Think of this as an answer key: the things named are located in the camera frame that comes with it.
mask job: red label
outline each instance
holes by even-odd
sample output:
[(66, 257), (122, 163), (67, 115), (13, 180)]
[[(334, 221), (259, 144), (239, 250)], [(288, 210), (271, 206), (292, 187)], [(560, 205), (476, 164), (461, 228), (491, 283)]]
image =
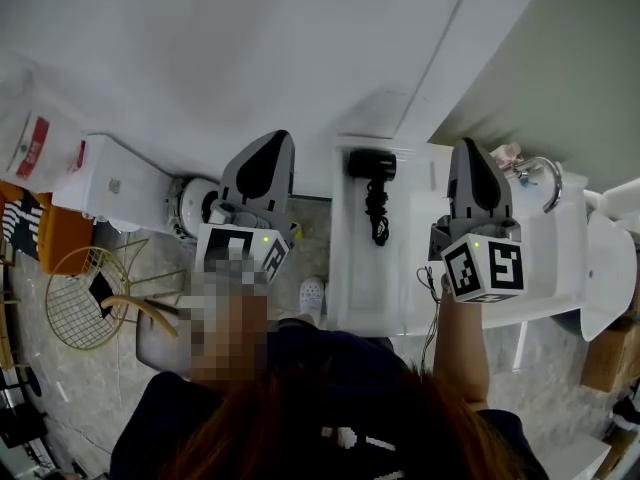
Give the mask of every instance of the red label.
[(48, 132), (49, 121), (42, 117), (38, 117), (36, 126), (33, 129), (33, 135), (31, 136), (31, 144), (29, 145), (27, 156), (16, 171), (16, 176), (18, 178), (26, 180), (31, 176), (33, 168), (36, 166), (36, 163), (38, 163), (38, 158), (40, 157), (40, 153), (44, 147), (44, 141), (47, 139)]

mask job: brown hair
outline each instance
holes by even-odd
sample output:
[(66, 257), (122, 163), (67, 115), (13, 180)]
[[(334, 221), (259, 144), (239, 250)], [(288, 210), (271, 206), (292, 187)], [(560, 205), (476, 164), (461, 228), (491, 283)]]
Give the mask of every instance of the brown hair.
[[(230, 394), (164, 464), (162, 480), (340, 478), (321, 437), (325, 385), (304, 373), (265, 375)], [(439, 379), (407, 371), (398, 403), (394, 445), (408, 478), (523, 478), (503, 441)]]

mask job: sink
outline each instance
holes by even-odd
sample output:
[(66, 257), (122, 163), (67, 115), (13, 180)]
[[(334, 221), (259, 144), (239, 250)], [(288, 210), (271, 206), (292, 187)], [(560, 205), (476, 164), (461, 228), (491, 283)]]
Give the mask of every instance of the sink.
[[(384, 247), (370, 236), (365, 215), (367, 180), (346, 176), (349, 153), (359, 147), (384, 149), (397, 157), (387, 217), (390, 237)], [(403, 144), (396, 140), (349, 137), (334, 151), (331, 228), (331, 283), (327, 326), (362, 336), (425, 335), (435, 314), (429, 290), (416, 277), (433, 269), (440, 291), (442, 262), (427, 260), (431, 224), (449, 210), (446, 187), (452, 148)], [(514, 218), (522, 228), (528, 292), (516, 299), (483, 305), (485, 328), (524, 322), (576, 309), (586, 298), (586, 178), (563, 174), (559, 205), (542, 210), (552, 193), (546, 173), (527, 187), (509, 181)]]

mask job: person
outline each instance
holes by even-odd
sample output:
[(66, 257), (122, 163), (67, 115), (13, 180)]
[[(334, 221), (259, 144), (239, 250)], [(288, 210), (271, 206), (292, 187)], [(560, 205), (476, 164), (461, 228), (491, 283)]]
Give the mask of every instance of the person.
[(269, 330), (265, 296), (229, 292), (191, 381), (150, 381), (109, 478), (547, 478), (519, 418), (488, 407), (481, 307), (443, 284), (432, 372), (388, 339), (319, 330), (317, 278)]

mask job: marble floor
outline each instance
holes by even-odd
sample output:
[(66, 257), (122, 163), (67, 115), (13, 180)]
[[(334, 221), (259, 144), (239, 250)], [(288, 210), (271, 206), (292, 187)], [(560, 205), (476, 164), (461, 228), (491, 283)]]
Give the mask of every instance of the marble floor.
[[(300, 282), (309, 275), (329, 276), (330, 205), (294, 199), (288, 212), (302, 225), (304, 239), (272, 284), (270, 305), (294, 311)], [(193, 251), (169, 236), (137, 232), (127, 238), (105, 229), (97, 236), (111, 247), (139, 238), (150, 240), (133, 263), (132, 278), (191, 266)], [(90, 475), (98, 476), (108, 471), (111, 450), (155, 373), (136, 359), (134, 324), (125, 323), (116, 338), (98, 350), (75, 351), (49, 327), (44, 310), (48, 277), (39, 264), (18, 255), (11, 279), (21, 299), (16, 311), (20, 355), (40, 381), (43, 395), (32, 398), (47, 413), (49, 441), (61, 462), (73, 458)], [(175, 279), (159, 284), (155, 288), (166, 291), (175, 287)], [(420, 362), (424, 338), (392, 341), (407, 363)], [(579, 385), (585, 342), (551, 319), (529, 322), (526, 333), (520, 325), (490, 329), (485, 331), (485, 341), (491, 368), (490, 405), (521, 417), (537, 454), (544, 456), (566, 446), (579, 433), (601, 436), (616, 395)], [(427, 353), (429, 362), (432, 354), (433, 346)]]

